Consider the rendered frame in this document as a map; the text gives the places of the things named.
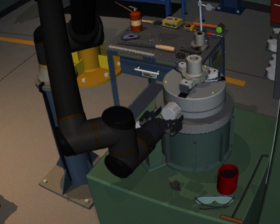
green table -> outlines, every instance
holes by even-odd
[[[153,102],[146,109],[151,109],[152,105]],[[276,118],[238,108],[234,108],[234,116],[234,145],[225,164],[237,166],[239,176],[237,189],[232,194],[235,200],[228,208],[200,210],[203,206],[195,202],[195,196],[220,195],[217,169],[203,174],[188,174],[165,166],[148,173],[141,164],[132,175],[121,179],[107,170],[104,164],[107,152],[87,175],[100,223],[231,223],[221,219],[220,215],[232,216],[261,155],[267,154],[269,157],[262,159],[234,217],[243,220],[244,224],[256,224],[266,186]],[[170,187],[169,182],[175,180],[181,183],[181,191]]]

red cabinet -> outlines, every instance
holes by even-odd
[[[271,22],[280,24],[280,0],[271,0]]]

red mug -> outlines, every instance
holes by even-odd
[[[218,170],[217,190],[229,195],[237,188],[238,168],[233,164],[223,164]]]

safety goggles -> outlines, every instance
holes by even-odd
[[[207,210],[207,209],[219,209],[219,208],[227,208],[228,204],[234,201],[234,196],[228,196],[228,195],[220,195],[220,196],[212,196],[212,195],[204,195],[204,196],[198,196],[195,197],[196,202],[199,204],[202,204],[204,206],[210,207],[205,208],[201,210]],[[213,203],[216,201],[218,204],[224,204],[223,206],[211,206],[208,204]]]

concrete floor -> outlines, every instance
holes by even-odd
[[[0,37],[33,41],[39,18],[14,22],[34,4],[30,1],[0,19]],[[185,19],[197,22],[196,3],[190,1],[187,6]],[[181,10],[173,16],[181,17]],[[205,11],[204,18],[210,24],[225,22],[229,29],[225,38],[225,76],[246,81],[244,87],[227,84],[235,107],[276,118],[279,100],[273,98],[274,81],[263,78],[273,54],[265,51],[273,31],[270,14],[249,9],[241,16]],[[107,42],[129,26],[128,19],[102,17],[102,21]],[[248,21],[253,24],[243,26]],[[0,41],[0,224],[99,224],[95,206],[85,209],[38,185],[56,165],[59,155],[42,94],[35,86],[37,73],[34,46]],[[121,74],[117,85],[120,105],[128,106],[147,86],[147,80]],[[106,108],[114,105],[110,83],[80,88],[80,93],[87,119],[101,117]],[[106,151],[95,153],[101,157]]]

